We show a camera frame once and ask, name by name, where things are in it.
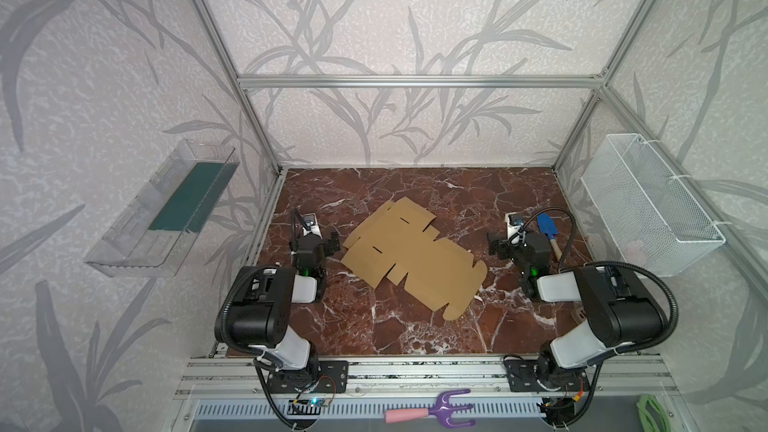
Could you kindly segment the brown cardboard box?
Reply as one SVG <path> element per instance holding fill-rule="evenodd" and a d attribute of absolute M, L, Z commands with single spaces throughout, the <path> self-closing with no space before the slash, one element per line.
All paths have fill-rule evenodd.
<path fill-rule="evenodd" d="M 432 225 L 435 215 L 407 197 L 388 201 L 345 239 L 342 264 L 371 287 L 383 279 L 454 321 L 486 279 L 486 264 Z"/>

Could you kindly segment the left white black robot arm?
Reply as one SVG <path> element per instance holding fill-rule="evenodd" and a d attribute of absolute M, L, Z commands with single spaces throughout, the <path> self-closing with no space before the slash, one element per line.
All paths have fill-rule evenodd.
<path fill-rule="evenodd" d="M 219 310 L 214 335 L 231 350 L 252 355 L 256 368 L 277 374 L 320 372 L 316 347 L 289 325 L 295 304 L 322 300 L 328 286 L 326 258 L 340 250 L 339 234 L 312 232 L 291 241 L 292 265 L 240 269 Z"/>

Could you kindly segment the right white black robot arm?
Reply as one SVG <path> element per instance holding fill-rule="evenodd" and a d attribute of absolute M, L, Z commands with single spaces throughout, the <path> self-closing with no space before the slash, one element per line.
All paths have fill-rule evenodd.
<path fill-rule="evenodd" d="M 665 342 L 679 323 L 679 306 L 667 284 L 631 263 L 598 261 L 550 270 L 552 251 L 542 233 L 524 230 L 508 238 L 490 233 L 489 254 L 511 260 L 532 300 L 579 302 L 585 320 L 542 346 L 534 371 L 544 380 L 580 372 L 607 359 Z"/>

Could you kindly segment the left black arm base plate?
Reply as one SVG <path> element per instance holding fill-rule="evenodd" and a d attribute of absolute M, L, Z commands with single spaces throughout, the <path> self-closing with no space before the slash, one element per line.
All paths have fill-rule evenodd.
<path fill-rule="evenodd" d="M 304 369 L 270 372 L 267 389 L 270 393 L 344 393 L 349 378 L 350 363 L 345 360 L 319 360 Z"/>

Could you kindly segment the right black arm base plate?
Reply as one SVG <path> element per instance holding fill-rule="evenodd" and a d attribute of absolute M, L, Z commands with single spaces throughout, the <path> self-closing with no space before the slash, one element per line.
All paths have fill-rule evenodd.
<path fill-rule="evenodd" d="M 525 359 L 507 355 L 502 359 L 512 392 L 552 392 L 580 395 L 591 390 L 585 368 L 565 369 L 552 358 Z"/>

